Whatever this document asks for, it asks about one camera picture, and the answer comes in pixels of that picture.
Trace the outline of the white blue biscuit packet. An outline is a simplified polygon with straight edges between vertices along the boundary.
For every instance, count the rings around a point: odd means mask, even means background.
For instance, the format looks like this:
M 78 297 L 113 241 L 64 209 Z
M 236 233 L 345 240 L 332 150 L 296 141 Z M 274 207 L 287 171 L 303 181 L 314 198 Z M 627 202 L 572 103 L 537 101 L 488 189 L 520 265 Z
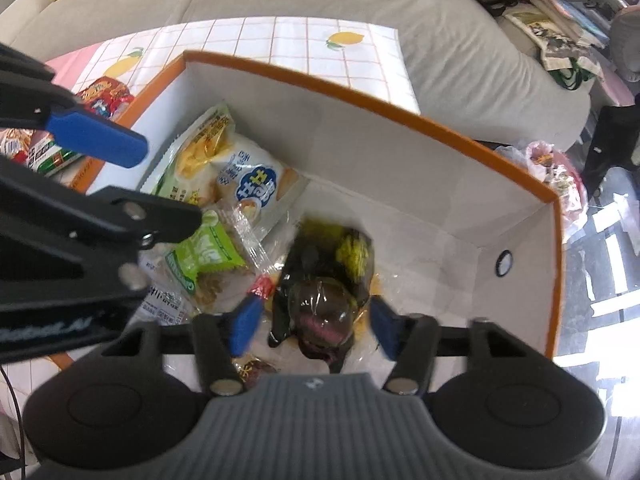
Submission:
M 269 234 L 308 185 L 297 170 L 235 131 L 227 134 L 210 163 L 218 196 L 239 209 L 258 240 Z

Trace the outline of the red noodle snack bag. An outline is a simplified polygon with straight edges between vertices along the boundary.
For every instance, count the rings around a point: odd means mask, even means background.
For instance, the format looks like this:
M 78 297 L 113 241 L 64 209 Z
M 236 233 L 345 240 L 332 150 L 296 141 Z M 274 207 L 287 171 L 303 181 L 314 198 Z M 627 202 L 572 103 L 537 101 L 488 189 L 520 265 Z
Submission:
M 107 76 L 96 79 L 77 92 L 76 96 L 86 110 L 113 122 L 134 100 L 126 84 Z

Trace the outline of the beige sofa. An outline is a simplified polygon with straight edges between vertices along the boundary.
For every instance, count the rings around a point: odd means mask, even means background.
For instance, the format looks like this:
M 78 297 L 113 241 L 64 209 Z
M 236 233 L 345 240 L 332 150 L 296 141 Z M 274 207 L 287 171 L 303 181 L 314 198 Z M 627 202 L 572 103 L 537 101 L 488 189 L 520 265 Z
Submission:
M 561 88 L 524 52 L 524 36 L 474 0 L 13 0 L 1 39 L 47 61 L 143 29 L 243 16 L 396 29 L 421 112 L 475 140 L 570 148 L 587 123 L 589 87 Z

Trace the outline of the white carrot snack packet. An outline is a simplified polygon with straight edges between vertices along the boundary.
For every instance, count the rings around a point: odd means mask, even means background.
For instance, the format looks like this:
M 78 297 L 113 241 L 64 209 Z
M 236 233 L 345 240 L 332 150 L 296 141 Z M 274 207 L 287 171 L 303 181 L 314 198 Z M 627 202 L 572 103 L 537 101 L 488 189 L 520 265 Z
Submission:
M 51 177 L 84 155 L 61 148 L 50 133 L 43 133 L 29 148 L 27 166 L 37 174 Z

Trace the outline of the dark olive snack packet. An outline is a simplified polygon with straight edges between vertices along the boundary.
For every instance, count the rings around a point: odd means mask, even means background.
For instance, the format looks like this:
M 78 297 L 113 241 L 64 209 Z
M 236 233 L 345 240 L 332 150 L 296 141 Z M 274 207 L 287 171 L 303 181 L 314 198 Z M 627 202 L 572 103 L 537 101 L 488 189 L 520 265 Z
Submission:
M 310 360 L 341 373 L 374 274 L 373 240 L 352 224 L 300 220 L 272 296 L 270 348 L 295 338 Z

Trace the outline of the yellow green chips bag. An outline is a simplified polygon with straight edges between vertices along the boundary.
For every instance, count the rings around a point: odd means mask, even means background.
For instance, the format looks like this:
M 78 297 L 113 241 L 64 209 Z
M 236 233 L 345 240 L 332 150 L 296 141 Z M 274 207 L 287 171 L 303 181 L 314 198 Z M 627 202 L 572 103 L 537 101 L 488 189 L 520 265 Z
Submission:
M 212 106 L 168 144 L 140 191 L 201 208 L 216 203 L 216 181 L 232 155 L 234 135 L 228 105 Z

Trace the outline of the printed tote bag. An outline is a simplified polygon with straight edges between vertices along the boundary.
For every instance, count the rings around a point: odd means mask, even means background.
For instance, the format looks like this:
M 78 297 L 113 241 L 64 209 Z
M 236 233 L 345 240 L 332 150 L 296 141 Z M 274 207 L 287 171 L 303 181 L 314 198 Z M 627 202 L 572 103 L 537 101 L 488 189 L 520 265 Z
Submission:
M 592 42 L 580 38 L 543 10 L 519 4 L 502 16 L 537 47 L 541 66 L 563 89 L 574 91 L 585 82 L 603 77 L 601 64 L 591 49 Z

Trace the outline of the orange storage box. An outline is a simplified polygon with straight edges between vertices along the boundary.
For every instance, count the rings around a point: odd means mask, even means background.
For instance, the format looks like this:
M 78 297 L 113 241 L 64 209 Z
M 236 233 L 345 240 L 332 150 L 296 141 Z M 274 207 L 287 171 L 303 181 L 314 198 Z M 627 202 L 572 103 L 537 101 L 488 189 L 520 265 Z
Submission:
M 120 122 L 157 155 L 218 103 L 310 180 L 299 203 L 361 221 L 395 306 L 489 318 L 552 356 L 562 311 L 562 214 L 547 185 L 470 139 L 373 96 L 279 66 L 186 51 Z

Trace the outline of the red peanut snack bag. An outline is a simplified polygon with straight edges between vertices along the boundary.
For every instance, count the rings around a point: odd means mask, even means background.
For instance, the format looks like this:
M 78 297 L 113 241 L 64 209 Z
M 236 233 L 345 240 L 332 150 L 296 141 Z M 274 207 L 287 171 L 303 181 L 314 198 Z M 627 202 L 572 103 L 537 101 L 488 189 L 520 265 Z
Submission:
M 45 134 L 40 130 L 4 128 L 0 131 L 0 153 L 9 160 L 27 165 L 32 148 Z

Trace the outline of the pink trash bag bin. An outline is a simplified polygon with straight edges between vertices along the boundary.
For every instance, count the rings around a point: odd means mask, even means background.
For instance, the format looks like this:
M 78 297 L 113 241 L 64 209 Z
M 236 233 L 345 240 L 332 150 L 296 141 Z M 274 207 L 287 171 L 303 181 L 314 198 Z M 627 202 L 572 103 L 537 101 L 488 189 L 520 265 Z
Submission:
M 559 196 L 564 243 L 585 226 L 588 220 L 587 192 L 579 172 L 562 151 L 547 142 L 534 141 L 525 148 L 498 146 L 495 152 L 526 169 Z

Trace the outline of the pink white patterned tablecloth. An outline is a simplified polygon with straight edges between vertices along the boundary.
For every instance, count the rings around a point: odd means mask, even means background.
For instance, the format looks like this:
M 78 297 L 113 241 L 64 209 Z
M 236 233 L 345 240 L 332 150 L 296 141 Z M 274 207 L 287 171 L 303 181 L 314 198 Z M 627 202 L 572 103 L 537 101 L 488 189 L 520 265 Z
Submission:
M 55 82 L 74 93 L 101 76 L 119 80 L 138 96 L 142 89 L 184 50 L 216 52 L 250 58 L 363 91 L 386 102 L 420 113 L 402 58 L 398 31 L 334 18 L 221 18 L 135 32 L 107 39 L 49 61 Z M 82 162 L 53 179 L 78 188 L 88 177 Z M 164 285 L 154 286 L 134 321 L 186 322 L 195 313 Z M 5 365 L 1 376 L 1 451 L 22 454 L 18 413 L 28 396 L 52 378 L 62 364 L 40 358 Z

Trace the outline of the green snack packet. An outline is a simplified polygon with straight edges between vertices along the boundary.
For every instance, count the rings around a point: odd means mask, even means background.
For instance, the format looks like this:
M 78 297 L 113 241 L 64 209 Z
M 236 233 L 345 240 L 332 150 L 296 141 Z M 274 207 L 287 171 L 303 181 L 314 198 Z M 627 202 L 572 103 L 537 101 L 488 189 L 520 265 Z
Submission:
M 162 258 L 166 280 L 198 313 L 228 312 L 273 264 L 250 222 L 236 209 L 210 207 L 202 223 Z

